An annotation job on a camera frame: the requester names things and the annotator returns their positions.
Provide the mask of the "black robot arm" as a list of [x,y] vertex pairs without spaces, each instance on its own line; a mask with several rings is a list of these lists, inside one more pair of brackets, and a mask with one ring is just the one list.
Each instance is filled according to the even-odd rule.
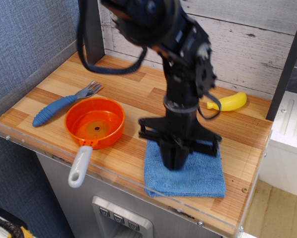
[[193,152],[215,156],[221,137],[197,120],[200,99],[209,96],[216,80],[207,33],[178,0],[104,0],[102,4],[116,16],[116,26],[129,42],[162,58],[166,115],[140,119],[140,137],[157,142],[169,170],[180,170]]

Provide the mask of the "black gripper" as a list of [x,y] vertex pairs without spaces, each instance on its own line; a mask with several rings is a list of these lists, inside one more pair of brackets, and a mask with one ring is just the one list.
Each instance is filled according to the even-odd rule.
[[166,116],[139,119],[139,136],[158,143],[163,164],[167,169],[182,169],[188,155],[194,151],[211,156],[218,153],[221,137],[199,123],[198,103],[164,105]]

